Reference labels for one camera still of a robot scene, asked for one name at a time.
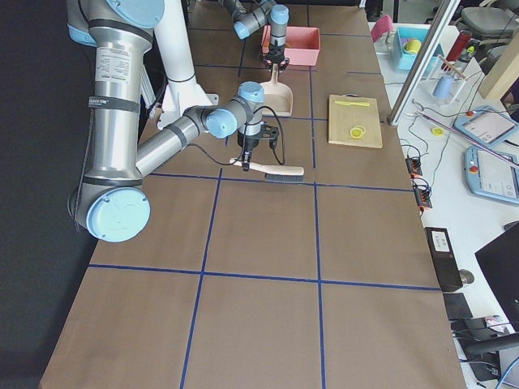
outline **label on robot arm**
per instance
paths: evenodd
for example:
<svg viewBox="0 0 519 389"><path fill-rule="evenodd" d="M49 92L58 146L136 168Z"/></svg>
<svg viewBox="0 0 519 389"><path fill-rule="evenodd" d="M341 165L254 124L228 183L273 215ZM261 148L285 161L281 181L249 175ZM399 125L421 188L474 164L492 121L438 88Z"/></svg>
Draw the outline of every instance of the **label on robot arm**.
<svg viewBox="0 0 519 389"><path fill-rule="evenodd" d="M447 235L441 231L431 231L432 241L435 244L435 250L448 253Z"/></svg>
<svg viewBox="0 0 519 389"><path fill-rule="evenodd" d="M110 47L97 48L96 81L130 83L131 53Z"/></svg>

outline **blue cable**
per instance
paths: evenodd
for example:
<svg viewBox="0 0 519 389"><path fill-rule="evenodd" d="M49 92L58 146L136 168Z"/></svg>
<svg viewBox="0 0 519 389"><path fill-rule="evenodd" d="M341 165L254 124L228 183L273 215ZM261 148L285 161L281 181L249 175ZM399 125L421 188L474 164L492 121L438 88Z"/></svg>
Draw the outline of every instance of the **blue cable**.
<svg viewBox="0 0 519 389"><path fill-rule="evenodd" d="M504 371L504 374L501 376L499 382L497 383L497 385L495 386L495 389L499 389L501 384L503 383L503 381L506 379L506 376L508 375L508 373L510 373L510 370L515 366L515 364L517 363L517 361L519 361L519 357L517 357L516 359L513 360L513 362L506 368L506 370Z"/></svg>

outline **tablet screen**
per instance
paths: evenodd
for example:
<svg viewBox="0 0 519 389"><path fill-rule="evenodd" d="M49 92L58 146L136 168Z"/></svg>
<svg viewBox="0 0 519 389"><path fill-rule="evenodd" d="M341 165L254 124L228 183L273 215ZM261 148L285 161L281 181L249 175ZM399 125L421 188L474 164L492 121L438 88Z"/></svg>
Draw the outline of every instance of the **tablet screen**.
<svg viewBox="0 0 519 389"><path fill-rule="evenodd" d="M478 150L481 188L486 192L517 198L517 180L513 168L493 155Z"/></svg>
<svg viewBox="0 0 519 389"><path fill-rule="evenodd" d="M485 112L469 120L465 129L484 143L492 143L500 136L513 130L516 124L495 112Z"/></svg>

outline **black floor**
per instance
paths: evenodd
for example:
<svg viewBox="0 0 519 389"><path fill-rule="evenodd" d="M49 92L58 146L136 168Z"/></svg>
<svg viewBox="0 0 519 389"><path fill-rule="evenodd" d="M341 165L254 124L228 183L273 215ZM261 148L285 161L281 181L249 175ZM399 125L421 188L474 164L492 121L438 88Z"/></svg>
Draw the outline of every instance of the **black floor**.
<svg viewBox="0 0 519 389"><path fill-rule="evenodd" d="M66 2L2 4L0 387L36 388L96 241L77 233L77 185L92 93Z"/></svg>

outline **black monitor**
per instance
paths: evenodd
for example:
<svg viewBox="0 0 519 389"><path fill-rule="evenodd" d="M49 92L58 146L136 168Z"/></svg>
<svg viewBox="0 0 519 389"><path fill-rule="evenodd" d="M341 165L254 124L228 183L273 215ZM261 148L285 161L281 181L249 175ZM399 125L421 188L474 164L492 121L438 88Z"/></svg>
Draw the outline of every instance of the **black monitor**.
<svg viewBox="0 0 519 389"><path fill-rule="evenodd" d="M476 253L479 267L510 322L519 322L519 224ZM519 331L519 323L513 328Z"/></svg>

